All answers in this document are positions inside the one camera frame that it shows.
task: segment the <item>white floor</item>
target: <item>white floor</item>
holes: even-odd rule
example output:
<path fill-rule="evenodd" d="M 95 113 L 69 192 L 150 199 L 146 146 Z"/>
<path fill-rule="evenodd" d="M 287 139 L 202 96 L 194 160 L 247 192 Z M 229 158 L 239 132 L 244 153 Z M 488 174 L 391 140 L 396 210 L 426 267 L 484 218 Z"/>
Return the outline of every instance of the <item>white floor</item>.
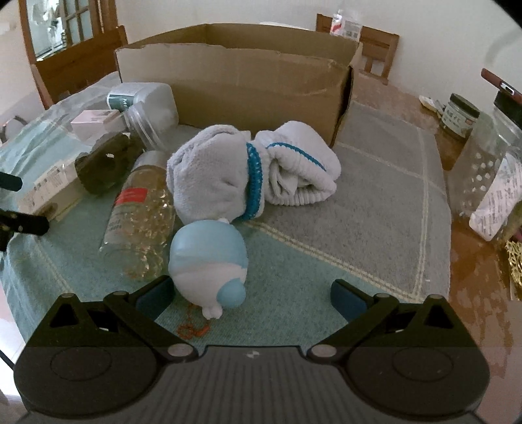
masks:
<path fill-rule="evenodd" d="M 25 343 L 11 315 L 2 285 L 0 285 L 0 350 L 13 362 L 16 362 Z M 0 390 L 6 395 L 17 395 L 13 372 L 0 359 Z"/>

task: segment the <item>white wall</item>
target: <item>white wall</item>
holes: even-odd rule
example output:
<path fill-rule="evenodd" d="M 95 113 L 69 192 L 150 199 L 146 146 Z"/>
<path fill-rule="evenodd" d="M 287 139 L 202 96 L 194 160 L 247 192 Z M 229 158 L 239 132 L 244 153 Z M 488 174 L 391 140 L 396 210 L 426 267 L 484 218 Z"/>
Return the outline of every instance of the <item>white wall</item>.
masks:
<path fill-rule="evenodd" d="M 315 29 L 340 0 L 116 0 L 129 41 L 203 22 L 276 21 Z M 487 67 L 522 91 L 522 30 L 492 0 L 346 0 L 362 23 L 401 36 L 391 83 L 446 102 L 452 92 L 491 110 Z M 492 49 L 496 54 L 488 54 Z"/>
<path fill-rule="evenodd" d="M 33 93 L 36 85 L 23 43 L 16 0 L 0 11 L 0 22 L 16 23 L 16 29 L 0 36 L 0 115 L 3 115 L 20 100 Z"/>

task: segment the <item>white towel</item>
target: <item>white towel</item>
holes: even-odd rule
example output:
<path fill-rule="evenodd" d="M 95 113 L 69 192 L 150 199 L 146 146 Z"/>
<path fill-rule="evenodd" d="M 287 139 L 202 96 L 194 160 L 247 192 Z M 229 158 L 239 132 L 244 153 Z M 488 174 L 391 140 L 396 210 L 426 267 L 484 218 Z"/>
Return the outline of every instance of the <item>white towel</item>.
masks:
<path fill-rule="evenodd" d="M 326 200 L 335 193 L 341 164 L 309 125 L 290 121 L 275 131 L 260 131 L 255 141 L 266 147 L 270 157 L 267 202 L 307 205 Z"/>
<path fill-rule="evenodd" d="M 183 224 L 263 212 L 266 149 L 231 125 L 214 125 L 185 143 L 167 162 L 167 187 Z"/>

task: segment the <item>light blue tablecloth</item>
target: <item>light blue tablecloth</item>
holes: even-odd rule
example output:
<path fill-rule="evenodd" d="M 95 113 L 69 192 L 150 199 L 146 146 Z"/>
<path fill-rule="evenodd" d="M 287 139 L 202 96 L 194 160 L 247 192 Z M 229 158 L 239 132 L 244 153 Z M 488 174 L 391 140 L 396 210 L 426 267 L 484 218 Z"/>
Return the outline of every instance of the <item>light blue tablecloth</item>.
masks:
<path fill-rule="evenodd" d="M 17 200 L 42 172 L 86 149 L 71 134 L 69 123 L 82 110 L 103 109 L 105 96 L 117 82 L 117 75 L 108 76 L 62 101 L 0 148 L 0 170 L 18 175 L 24 182 L 19 193 L 0 191 L 0 208 L 17 210 Z M 336 278 L 370 295 L 387 291 L 407 302 L 419 301 L 431 292 L 447 295 L 450 218 L 433 136 L 418 134 L 414 127 L 360 107 L 354 107 L 352 116 L 354 122 L 346 124 L 340 141 L 360 141 L 365 149 L 377 146 L 372 140 L 384 143 L 386 148 L 378 152 L 385 160 L 340 143 L 335 151 L 343 174 L 332 198 L 298 208 L 267 205 L 259 220 L 236 224 L 249 258 L 247 297 L 240 308 L 213 320 L 205 337 L 191 340 L 199 350 L 210 344 L 300 345 L 307 349 L 346 324 L 329 300 L 329 287 Z M 357 127 L 364 120 L 369 120 L 371 128 L 383 130 L 366 133 L 367 125 Z M 397 128 L 400 137 L 394 135 Z M 402 140 L 411 141 L 408 148 L 414 148 L 419 157 L 427 148 L 433 163 L 428 160 L 428 168 L 422 165 L 416 172 L 402 170 L 409 164 L 390 167 L 397 150 L 391 145 L 400 147 Z M 419 160 L 412 160 L 411 165 L 417 167 Z M 364 161 L 368 162 L 364 169 L 374 169 L 371 179 L 362 178 L 359 168 Z M 389 209 L 385 198 L 394 204 L 393 190 L 405 184 L 411 185 L 408 201 L 403 199 L 396 210 Z M 99 254 L 118 190 L 85 197 L 63 220 L 51 222 L 45 236 L 18 234 L 7 253 L 0 254 L 0 280 L 25 340 L 64 292 L 76 293 L 82 301 L 97 301 L 112 291 L 132 292 L 143 285 L 122 277 Z M 429 210 L 426 199 L 431 202 Z M 377 236 L 369 237 L 371 231 Z M 157 322 L 175 332 L 185 322 L 186 311 L 187 302 L 176 295 Z"/>

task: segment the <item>blue trim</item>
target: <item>blue trim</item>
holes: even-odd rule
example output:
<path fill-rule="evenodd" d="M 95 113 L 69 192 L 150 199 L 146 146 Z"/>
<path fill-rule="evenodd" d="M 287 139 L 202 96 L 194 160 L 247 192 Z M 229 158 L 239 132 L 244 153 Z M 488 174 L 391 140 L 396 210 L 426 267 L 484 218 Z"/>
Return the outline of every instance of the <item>blue trim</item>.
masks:
<path fill-rule="evenodd" d="M 269 149 L 270 147 L 276 147 L 276 146 L 288 147 L 289 149 L 292 149 L 292 150 L 296 151 L 297 153 L 302 154 L 311 163 L 317 165 L 323 171 L 326 172 L 325 167 L 323 165 L 321 165 L 321 163 L 317 159 L 315 159 L 313 156 L 310 156 L 308 153 L 306 153 L 304 150 L 301 150 L 299 147 L 292 146 L 291 144 L 288 144 L 288 143 L 277 142 L 277 143 L 272 143 L 272 144 L 268 145 L 267 149 Z"/>
<path fill-rule="evenodd" d="M 261 158 L 254 145 L 246 144 L 248 154 L 248 185 L 246 187 L 246 209 L 241 219 L 245 221 L 255 218 L 261 206 L 263 189 L 263 168 Z"/>

